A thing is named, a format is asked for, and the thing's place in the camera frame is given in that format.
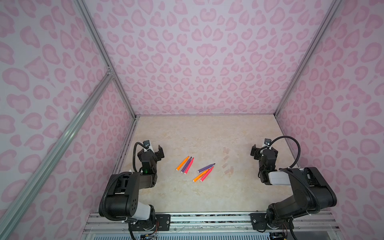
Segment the pink pen group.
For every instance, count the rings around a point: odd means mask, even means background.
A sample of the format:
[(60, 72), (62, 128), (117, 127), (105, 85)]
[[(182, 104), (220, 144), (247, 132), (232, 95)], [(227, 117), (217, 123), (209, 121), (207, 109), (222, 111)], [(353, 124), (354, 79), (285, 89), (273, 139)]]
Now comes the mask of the pink pen group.
[(187, 165), (187, 168), (186, 168), (185, 171), (184, 171), (184, 174), (187, 174), (187, 173), (188, 173), (188, 171), (190, 170), (190, 168), (191, 168), (191, 166), (192, 166), (192, 164), (193, 164), (193, 162), (194, 162), (194, 159), (195, 159), (195, 158), (192, 158), (192, 159), (190, 160), (189, 164)]
[(207, 170), (207, 172), (200, 178), (200, 182), (203, 182), (207, 176), (212, 172), (214, 167), (211, 167), (209, 170)]

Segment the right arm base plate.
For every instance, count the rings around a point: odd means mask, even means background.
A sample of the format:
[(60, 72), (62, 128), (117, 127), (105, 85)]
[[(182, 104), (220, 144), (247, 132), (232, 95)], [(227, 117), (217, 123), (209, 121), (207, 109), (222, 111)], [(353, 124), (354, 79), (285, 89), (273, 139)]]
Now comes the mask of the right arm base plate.
[(253, 230), (260, 233), (264, 233), (266, 230), (268, 230), (268, 220), (266, 213), (251, 213), (250, 219)]

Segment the orange pen group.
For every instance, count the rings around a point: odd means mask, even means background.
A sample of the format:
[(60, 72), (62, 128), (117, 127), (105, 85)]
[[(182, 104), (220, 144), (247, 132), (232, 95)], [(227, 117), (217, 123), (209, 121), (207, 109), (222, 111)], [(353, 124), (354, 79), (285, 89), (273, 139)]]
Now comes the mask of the orange pen group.
[(176, 168), (176, 171), (179, 171), (183, 166), (184, 164), (190, 159), (190, 156), (187, 156), (179, 165), (178, 167)]
[(193, 182), (197, 182), (200, 180), (209, 170), (205, 170), (204, 172), (200, 173), (196, 178), (193, 179)]

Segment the orange pen left group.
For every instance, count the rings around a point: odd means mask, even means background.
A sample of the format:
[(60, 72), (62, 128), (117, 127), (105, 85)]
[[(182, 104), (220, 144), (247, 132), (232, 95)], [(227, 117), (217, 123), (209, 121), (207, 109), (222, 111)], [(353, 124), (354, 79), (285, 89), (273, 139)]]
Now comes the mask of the orange pen left group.
[(176, 171), (179, 171), (183, 166), (184, 164), (190, 159), (190, 156), (187, 156), (179, 165), (178, 167), (176, 168)]

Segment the orange pen right group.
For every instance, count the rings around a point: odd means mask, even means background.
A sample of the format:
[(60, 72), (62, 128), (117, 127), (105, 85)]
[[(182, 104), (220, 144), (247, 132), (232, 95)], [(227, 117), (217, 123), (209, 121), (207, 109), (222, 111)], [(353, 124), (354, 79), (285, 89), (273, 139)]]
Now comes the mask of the orange pen right group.
[(193, 179), (193, 182), (197, 182), (200, 180), (209, 170), (205, 170), (204, 172), (200, 173), (196, 178)]

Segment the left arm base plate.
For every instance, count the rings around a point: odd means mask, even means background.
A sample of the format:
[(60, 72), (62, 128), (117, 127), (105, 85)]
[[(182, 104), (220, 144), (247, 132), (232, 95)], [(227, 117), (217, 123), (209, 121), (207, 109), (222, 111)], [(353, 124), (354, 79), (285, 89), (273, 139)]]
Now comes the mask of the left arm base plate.
[(129, 223), (132, 231), (153, 232), (168, 231), (170, 229), (171, 215), (155, 214), (150, 215), (147, 220), (138, 220), (134, 223)]

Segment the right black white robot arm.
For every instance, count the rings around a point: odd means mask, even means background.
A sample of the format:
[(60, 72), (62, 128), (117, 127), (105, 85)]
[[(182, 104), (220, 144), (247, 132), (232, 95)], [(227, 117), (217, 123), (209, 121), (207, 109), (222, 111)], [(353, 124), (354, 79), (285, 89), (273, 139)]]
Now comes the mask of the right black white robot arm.
[(335, 192), (316, 167), (276, 169), (278, 151), (267, 145), (253, 146), (250, 155), (259, 161), (261, 183), (292, 189), (290, 197), (268, 206), (261, 220), (264, 228), (278, 229), (296, 218), (317, 214), (337, 204)]

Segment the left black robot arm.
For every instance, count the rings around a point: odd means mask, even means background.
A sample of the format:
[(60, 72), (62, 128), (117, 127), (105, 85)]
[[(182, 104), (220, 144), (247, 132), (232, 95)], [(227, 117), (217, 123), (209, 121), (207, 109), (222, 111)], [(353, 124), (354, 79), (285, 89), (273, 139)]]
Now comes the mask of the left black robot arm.
[(153, 151), (148, 141), (141, 145), (144, 147), (138, 153), (141, 170), (111, 175), (102, 195), (99, 215), (110, 221), (132, 221), (149, 226), (156, 224), (154, 207), (140, 203), (139, 191), (155, 186), (158, 179), (157, 164), (165, 155), (162, 147)]

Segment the diagonal aluminium frame bar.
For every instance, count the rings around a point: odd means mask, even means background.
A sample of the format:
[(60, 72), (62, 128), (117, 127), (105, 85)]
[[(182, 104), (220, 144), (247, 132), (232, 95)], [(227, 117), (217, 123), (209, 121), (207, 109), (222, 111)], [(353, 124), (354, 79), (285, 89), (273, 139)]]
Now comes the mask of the diagonal aluminium frame bar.
[(1, 218), (2, 240), (7, 240), (13, 233), (112, 80), (112, 73), (104, 76), (5, 212)]

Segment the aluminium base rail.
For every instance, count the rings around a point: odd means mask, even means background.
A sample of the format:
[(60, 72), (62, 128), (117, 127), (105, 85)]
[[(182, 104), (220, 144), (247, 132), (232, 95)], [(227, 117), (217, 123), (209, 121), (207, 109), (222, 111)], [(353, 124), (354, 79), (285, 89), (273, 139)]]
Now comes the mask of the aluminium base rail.
[(168, 231), (132, 231), (128, 223), (112, 222), (91, 214), (83, 240), (342, 240), (341, 229), (330, 211), (294, 219), (293, 225), (253, 230), (250, 214), (257, 212), (159, 213), (171, 215)]

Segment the purple pen group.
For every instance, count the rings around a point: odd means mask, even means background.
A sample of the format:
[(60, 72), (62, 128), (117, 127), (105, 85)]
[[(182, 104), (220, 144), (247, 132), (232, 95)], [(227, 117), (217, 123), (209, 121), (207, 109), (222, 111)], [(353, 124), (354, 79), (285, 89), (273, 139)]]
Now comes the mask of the purple pen group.
[(189, 157), (189, 159), (188, 159), (187, 162), (184, 164), (184, 166), (183, 166), (183, 168), (182, 168), (182, 170), (181, 170), (182, 173), (185, 172), (185, 170), (186, 170), (187, 167), (189, 166), (191, 160), (192, 160), (192, 157)]
[(202, 173), (202, 172), (204, 172), (204, 171), (206, 171), (206, 170), (209, 170), (209, 169), (212, 168), (214, 165), (215, 165), (215, 164), (210, 164), (210, 165), (208, 165), (208, 166), (205, 166), (205, 167), (199, 169), (199, 170), (198, 170), (198, 173)]

